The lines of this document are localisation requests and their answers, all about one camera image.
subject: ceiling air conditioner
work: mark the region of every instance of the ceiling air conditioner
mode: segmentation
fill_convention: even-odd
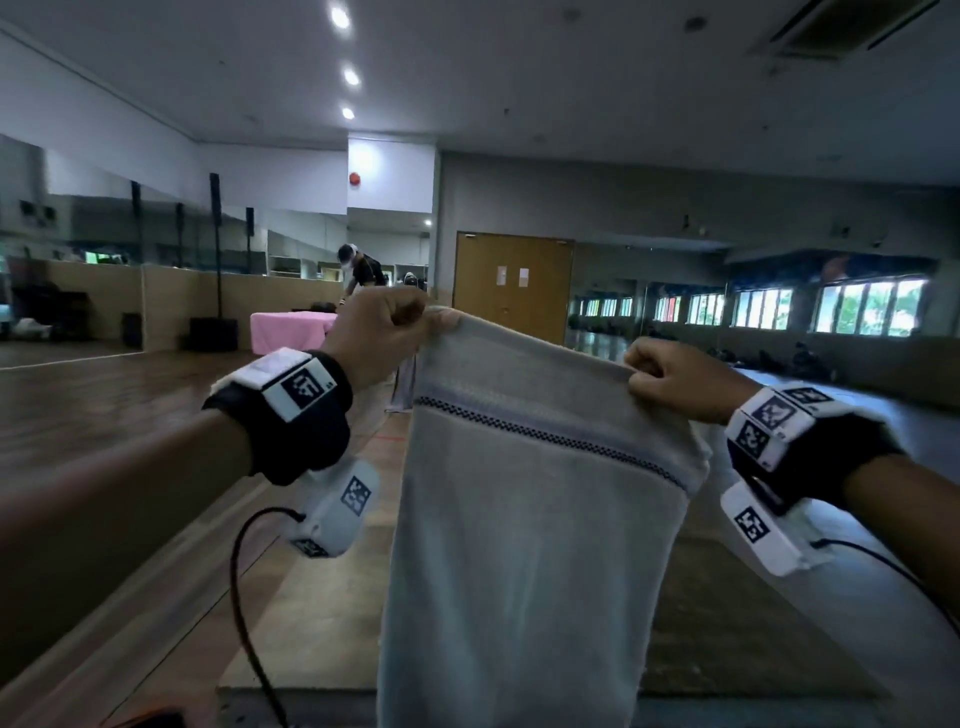
[[[871,51],[940,0],[809,0],[755,46],[763,55],[841,61]]]

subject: white floor line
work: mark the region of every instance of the white floor line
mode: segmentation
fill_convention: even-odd
[[[52,367],[54,364],[70,364],[74,361],[94,361],[95,359],[115,359],[117,356],[137,356],[146,352],[107,353],[103,356],[82,356],[79,359],[62,359],[61,361],[43,361],[39,364],[20,364],[15,367],[0,367],[0,372],[12,372],[14,369],[34,369],[36,367]]]

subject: wire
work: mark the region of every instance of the wire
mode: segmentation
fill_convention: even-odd
[[[240,532],[233,542],[233,551],[230,553],[230,604],[233,606],[233,623],[236,625],[237,634],[240,636],[240,644],[243,645],[243,651],[247,653],[247,661],[250,663],[250,667],[253,668],[253,672],[260,681],[260,685],[263,686],[263,694],[267,696],[267,702],[270,703],[270,707],[274,711],[274,716],[276,716],[280,728],[290,728],[287,712],[283,710],[283,706],[276,696],[274,686],[271,685],[270,680],[267,678],[267,673],[263,671],[263,666],[260,665],[260,658],[256,656],[256,651],[253,649],[253,643],[250,641],[250,632],[247,630],[247,621],[243,619],[243,612],[240,609],[240,586],[237,574],[239,571],[237,562],[240,559],[240,546],[243,544],[243,537],[247,535],[247,531],[250,530],[253,522],[260,518],[260,516],[265,516],[268,513],[286,514],[297,523],[301,523],[306,519],[303,513],[298,513],[293,508],[283,508],[280,506],[262,508],[247,519],[243,526],[241,526]]]
[[[917,589],[923,592],[924,596],[930,600],[930,603],[933,604],[933,606],[935,606],[940,611],[940,614],[944,616],[944,619],[947,620],[947,624],[950,625],[950,628],[953,630],[956,636],[960,637],[960,627],[957,626],[957,623],[956,621],[954,621],[953,616],[947,610],[947,607],[943,605],[940,599],[938,599],[933,594],[933,592],[931,592],[926,586],[924,586],[924,583],[920,581],[920,579],[918,579],[916,576],[914,576],[912,573],[910,573],[906,569],[901,569],[899,566],[894,564],[886,556],[876,553],[875,551],[871,551],[865,546],[861,546],[860,544],[854,544],[850,541],[838,541],[836,539],[819,539],[817,541],[811,541],[810,545],[818,549],[824,548],[825,546],[846,546],[847,548],[854,548],[857,551],[861,551],[867,554],[868,556],[873,556],[875,559],[886,564],[888,567],[896,571],[904,579],[906,579],[915,587],[917,587]]]

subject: black wrist strap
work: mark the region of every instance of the black wrist strap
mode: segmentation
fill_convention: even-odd
[[[249,367],[255,368],[270,356]],[[289,485],[308,470],[333,465],[347,451],[350,439],[346,412],[353,403],[353,392],[343,369],[322,352],[313,357],[300,354],[300,359],[258,389],[234,380],[204,402],[204,409],[219,409],[247,430],[252,451],[250,475],[263,473],[275,485]],[[246,381],[245,370],[248,367],[231,376]],[[279,411],[277,398],[283,404]]]
[[[844,481],[857,468],[903,454],[886,423],[806,385],[761,390],[727,437],[733,468],[778,516],[805,497],[846,510]]]

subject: door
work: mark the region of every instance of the door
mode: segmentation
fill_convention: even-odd
[[[453,306],[562,345],[573,245],[516,235],[457,235]]]

